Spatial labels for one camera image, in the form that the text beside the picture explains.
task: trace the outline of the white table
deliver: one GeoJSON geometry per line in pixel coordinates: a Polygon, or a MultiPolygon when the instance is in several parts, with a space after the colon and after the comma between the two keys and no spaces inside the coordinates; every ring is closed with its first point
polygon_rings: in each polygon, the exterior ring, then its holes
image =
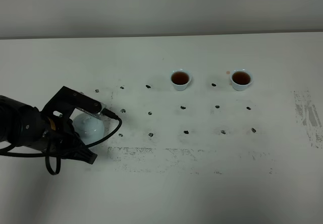
{"type": "Polygon", "coordinates": [[[42,109],[65,85],[124,122],[58,176],[0,157],[1,223],[322,223],[322,60],[323,33],[1,40],[1,95],[42,109]]]}

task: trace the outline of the white ceramic cup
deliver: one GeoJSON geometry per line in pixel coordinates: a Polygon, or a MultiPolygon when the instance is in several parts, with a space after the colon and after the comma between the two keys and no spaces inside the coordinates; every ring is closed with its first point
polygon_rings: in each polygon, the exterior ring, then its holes
{"type": "Polygon", "coordinates": [[[182,91],[182,90],[186,89],[187,85],[192,81],[192,75],[190,74],[190,72],[188,72],[188,71],[186,71],[184,69],[179,69],[179,70],[172,71],[170,79],[171,79],[171,83],[172,83],[173,87],[178,91],[182,91]],[[187,81],[186,84],[175,84],[172,81],[172,76],[177,72],[183,72],[183,73],[188,75],[188,81],[187,81]]]}
{"type": "Polygon", "coordinates": [[[252,77],[252,74],[245,70],[245,69],[236,69],[234,70],[231,74],[230,74],[230,80],[231,80],[231,83],[232,83],[232,87],[235,89],[235,90],[238,90],[238,91],[242,91],[242,90],[245,90],[246,88],[248,88],[252,83],[253,83],[253,77],[252,77]],[[232,79],[232,76],[236,73],[236,72],[244,72],[246,74],[248,74],[250,76],[250,82],[248,84],[237,84],[236,82],[233,81],[232,79]]]}

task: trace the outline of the brown liquid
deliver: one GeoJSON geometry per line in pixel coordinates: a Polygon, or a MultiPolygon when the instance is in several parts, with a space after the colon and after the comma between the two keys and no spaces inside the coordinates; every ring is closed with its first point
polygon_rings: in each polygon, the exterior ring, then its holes
{"type": "Polygon", "coordinates": [[[189,80],[189,77],[186,73],[176,72],[172,75],[172,82],[174,84],[183,85],[186,84],[189,80]]]}
{"type": "Polygon", "coordinates": [[[237,84],[246,85],[250,83],[250,76],[245,72],[235,72],[232,80],[237,84]]]}

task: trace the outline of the gray wall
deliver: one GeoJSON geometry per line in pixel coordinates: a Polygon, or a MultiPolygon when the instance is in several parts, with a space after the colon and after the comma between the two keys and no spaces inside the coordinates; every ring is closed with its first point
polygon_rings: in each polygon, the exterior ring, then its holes
{"type": "Polygon", "coordinates": [[[0,37],[323,29],[323,0],[0,0],[0,37]]]}

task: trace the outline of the robotic arm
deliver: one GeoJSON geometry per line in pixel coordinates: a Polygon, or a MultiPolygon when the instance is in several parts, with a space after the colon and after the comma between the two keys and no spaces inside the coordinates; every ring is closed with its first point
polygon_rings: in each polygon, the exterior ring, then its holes
{"type": "Polygon", "coordinates": [[[61,159],[74,159],[93,164],[97,155],[88,148],[95,146],[120,128],[121,119],[105,105],[77,91],[63,87],[45,105],[42,111],[5,96],[0,96],[0,142],[8,141],[11,145],[0,149],[0,155],[12,157],[45,157],[46,168],[52,175],[61,169],[61,159]],[[74,131],[70,119],[74,109],[79,109],[93,117],[105,115],[119,121],[118,126],[99,141],[85,145],[74,131]],[[42,153],[12,153],[15,147],[25,146],[42,153]],[[49,157],[57,160],[53,171],[49,157]]]}

